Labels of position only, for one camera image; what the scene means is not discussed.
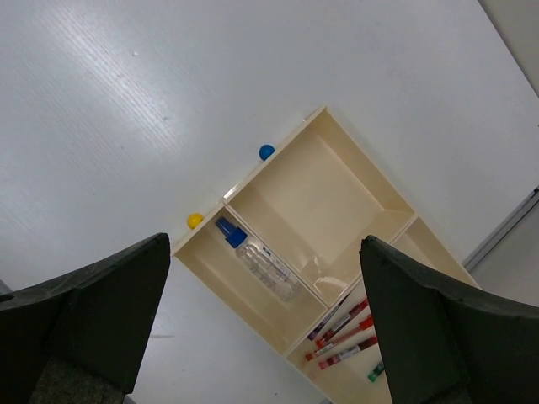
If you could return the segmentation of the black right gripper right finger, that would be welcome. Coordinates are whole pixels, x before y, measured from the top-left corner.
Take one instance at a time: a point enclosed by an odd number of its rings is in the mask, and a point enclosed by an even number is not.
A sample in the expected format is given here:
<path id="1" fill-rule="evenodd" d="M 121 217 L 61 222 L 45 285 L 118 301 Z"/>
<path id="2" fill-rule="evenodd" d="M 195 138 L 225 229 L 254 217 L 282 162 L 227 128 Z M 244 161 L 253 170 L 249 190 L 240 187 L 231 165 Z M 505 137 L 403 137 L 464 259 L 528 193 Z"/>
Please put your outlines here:
<path id="1" fill-rule="evenodd" d="M 374 236 L 360 266 L 395 403 L 536 403 L 538 309 L 454 279 Z"/>

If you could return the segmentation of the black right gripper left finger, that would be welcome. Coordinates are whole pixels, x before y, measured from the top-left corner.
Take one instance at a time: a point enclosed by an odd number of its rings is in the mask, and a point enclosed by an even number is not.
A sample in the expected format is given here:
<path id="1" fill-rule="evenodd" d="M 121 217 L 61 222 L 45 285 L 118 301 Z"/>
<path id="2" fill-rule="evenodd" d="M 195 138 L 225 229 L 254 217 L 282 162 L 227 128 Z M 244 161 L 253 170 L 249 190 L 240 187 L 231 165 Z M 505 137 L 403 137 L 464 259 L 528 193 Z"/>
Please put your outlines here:
<path id="1" fill-rule="evenodd" d="M 1 287 L 3 403 L 122 403 L 170 266 L 168 234 L 21 290 Z"/>

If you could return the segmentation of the red ballpoint pen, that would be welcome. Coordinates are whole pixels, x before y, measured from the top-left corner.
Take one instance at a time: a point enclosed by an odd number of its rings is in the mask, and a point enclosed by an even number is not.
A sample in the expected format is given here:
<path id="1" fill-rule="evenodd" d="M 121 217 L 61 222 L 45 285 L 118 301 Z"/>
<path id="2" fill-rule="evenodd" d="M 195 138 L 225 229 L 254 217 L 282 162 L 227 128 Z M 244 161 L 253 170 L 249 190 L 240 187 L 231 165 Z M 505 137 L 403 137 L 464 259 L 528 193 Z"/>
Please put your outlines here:
<path id="1" fill-rule="evenodd" d="M 354 335 L 360 332 L 364 332 L 372 326 L 373 326 L 372 316 L 369 315 L 365 320 L 360 322 L 355 328 L 350 329 L 347 333 L 343 334 L 340 337 L 331 339 L 329 342 L 325 343 L 321 348 L 313 351 L 312 353 L 307 353 L 305 355 L 305 359 L 307 360 L 307 362 L 312 361 L 315 358 L 322 356 L 323 354 L 327 353 L 331 349 L 340 345 L 344 341 L 352 338 Z"/>

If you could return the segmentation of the small glue bottle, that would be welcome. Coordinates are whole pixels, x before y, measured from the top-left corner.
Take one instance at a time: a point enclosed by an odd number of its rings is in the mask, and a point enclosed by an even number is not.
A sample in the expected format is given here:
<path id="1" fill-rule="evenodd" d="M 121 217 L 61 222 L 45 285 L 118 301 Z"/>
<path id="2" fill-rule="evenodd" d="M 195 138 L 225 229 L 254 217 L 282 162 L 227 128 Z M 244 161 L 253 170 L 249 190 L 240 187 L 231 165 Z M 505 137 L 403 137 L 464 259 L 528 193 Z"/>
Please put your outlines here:
<path id="1" fill-rule="evenodd" d="M 216 219 L 215 225 L 237 257 L 265 287 L 282 301 L 296 296 L 299 279 L 269 247 L 224 216 Z"/>

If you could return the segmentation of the green gel pen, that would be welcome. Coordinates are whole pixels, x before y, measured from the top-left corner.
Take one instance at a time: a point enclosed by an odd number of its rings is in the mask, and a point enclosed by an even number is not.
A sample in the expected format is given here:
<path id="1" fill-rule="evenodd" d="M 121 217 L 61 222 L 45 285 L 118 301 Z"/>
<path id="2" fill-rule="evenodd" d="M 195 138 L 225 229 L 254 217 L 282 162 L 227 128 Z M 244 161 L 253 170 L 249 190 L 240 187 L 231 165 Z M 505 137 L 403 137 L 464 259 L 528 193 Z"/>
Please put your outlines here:
<path id="1" fill-rule="evenodd" d="M 368 380 L 371 383 L 374 383 L 379 378 L 379 376 L 384 372 L 384 370 L 385 370 L 385 365 L 382 361 L 380 361 L 376 365 L 376 367 L 372 369 L 370 373 L 367 375 Z"/>

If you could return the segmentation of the red gel pen clear cap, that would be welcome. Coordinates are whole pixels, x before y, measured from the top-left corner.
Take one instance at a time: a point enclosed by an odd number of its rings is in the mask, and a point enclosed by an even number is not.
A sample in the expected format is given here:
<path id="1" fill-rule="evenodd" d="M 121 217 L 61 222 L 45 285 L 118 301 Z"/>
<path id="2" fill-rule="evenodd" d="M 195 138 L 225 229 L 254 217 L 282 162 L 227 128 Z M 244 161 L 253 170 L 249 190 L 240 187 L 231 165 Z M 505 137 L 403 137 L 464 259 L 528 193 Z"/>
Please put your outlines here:
<path id="1" fill-rule="evenodd" d="M 340 317 L 337 322 L 331 326 L 317 341 L 318 348 L 323 348 L 328 342 L 337 335 L 345 326 L 347 326 L 355 317 L 357 317 L 369 305 L 368 299 L 365 298 L 357 303 L 345 315 Z"/>

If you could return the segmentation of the purple gel pen clear cap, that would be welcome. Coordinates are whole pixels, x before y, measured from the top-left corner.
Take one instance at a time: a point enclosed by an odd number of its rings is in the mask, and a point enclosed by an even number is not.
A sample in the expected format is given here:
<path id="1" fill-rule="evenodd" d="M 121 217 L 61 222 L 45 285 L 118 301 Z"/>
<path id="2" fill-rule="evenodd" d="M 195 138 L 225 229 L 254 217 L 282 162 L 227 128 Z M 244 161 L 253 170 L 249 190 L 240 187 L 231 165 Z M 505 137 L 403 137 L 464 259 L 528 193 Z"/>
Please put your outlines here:
<path id="1" fill-rule="evenodd" d="M 339 310 L 339 308 L 344 304 L 348 299 L 348 296 L 345 296 L 333 309 L 331 309 L 328 314 L 313 328 L 313 330 L 307 335 L 307 339 L 313 341 L 316 336 L 324 329 L 328 324 L 334 314 Z"/>

